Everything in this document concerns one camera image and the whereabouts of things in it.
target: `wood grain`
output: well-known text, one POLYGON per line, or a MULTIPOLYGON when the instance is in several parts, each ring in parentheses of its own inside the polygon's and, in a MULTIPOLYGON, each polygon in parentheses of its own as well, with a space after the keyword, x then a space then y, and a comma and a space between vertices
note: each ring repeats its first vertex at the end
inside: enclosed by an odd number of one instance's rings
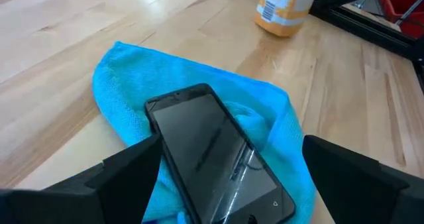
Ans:
MULTIPOLYGON (((0 188, 44 188, 124 148, 90 88, 116 40, 271 82, 305 133, 424 177, 411 63, 315 17, 277 38, 253 23, 258 0, 35 1, 0 0, 0 188)), ((317 196, 313 223, 331 222, 317 196)))

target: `blue microfiber cloth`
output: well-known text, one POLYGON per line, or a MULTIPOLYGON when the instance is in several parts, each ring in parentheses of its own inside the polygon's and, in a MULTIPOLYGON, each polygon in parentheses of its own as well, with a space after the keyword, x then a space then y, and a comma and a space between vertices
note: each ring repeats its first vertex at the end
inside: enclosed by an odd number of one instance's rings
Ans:
MULTIPOLYGON (((289 223, 308 223, 315 187, 301 154, 303 134, 286 92, 266 82, 155 50, 117 42, 93 75, 93 94, 126 145, 151 135, 144 102, 198 83, 209 84, 295 201, 289 223)), ((162 160, 143 221, 188 223, 184 204, 162 160)))

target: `plastic bottle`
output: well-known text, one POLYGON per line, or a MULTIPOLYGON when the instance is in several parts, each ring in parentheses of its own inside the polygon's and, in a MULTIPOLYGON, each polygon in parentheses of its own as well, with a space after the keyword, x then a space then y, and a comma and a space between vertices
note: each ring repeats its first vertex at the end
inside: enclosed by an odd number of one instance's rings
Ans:
POLYGON ((255 23, 277 36, 299 31, 313 0, 259 0, 255 23))

